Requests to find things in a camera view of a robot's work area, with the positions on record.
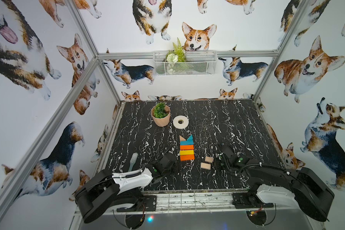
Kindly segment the blue rectangular block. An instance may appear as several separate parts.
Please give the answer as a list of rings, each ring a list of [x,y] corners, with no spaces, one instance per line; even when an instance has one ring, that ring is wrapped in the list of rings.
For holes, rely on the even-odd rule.
[[[187,146],[187,145],[193,145],[194,142],[192,140],[187,140],[187,141],[181,141],[180,145],[181,146]]]

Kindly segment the orange rectangular block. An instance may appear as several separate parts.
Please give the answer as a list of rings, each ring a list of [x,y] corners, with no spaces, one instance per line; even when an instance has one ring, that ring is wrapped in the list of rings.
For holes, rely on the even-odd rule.
[[[181,155],[180,156],[180,161],[183,162],[183,161],[190,161],[190,160],[194,160],[195,159],[195,156],[193,154],[191,155]]]
[[[181,145],[180,150],[193,150],[194,146],[193,145]]]

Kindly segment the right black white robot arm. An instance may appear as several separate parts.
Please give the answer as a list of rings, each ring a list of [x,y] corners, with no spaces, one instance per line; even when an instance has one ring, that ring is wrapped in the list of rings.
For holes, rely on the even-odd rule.
[[[286,169],[237,155],[232,147],[223,143],[216,146],[215,161],[219,169],[254,179],[247,192],[232,195],[237,209],[271,208],[280,204],[298,208],[316,221],[328,220],[334,193],[311,169]]]

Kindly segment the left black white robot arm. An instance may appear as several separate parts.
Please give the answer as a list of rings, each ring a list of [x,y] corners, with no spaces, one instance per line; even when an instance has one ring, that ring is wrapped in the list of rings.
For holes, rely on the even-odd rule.
[[[91,223],[107,210],[117,212],[155,211],[157,196],[143,195],[141,189],[172,174],[176,156],[170,152],[141,169],[116,173],[104,169],[75,193],[75,202],[83,222]]]

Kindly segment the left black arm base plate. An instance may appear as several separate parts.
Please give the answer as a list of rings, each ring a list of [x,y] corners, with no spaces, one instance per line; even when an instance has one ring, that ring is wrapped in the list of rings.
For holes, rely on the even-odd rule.
[[[140,198],[134,198],[130,208],[117,208],[118,213],[122,212],[148,212],[155,211],[157,205],[157,196],[149,195]]]

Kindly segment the yellow rectangular block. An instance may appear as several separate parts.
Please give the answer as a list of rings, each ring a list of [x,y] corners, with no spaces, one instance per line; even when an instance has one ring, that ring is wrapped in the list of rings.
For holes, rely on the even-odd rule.
[[[185,155],[194,155],[193,150],[180,150],[180,156],[185,156]]]

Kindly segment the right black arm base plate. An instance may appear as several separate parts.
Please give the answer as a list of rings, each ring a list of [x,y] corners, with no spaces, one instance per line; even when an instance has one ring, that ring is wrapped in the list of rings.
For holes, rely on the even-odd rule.
[[[255,194],[251,193],[233,193],[232,204],[236,209],[260,209],[273,208],[273,203],[263,203]]]

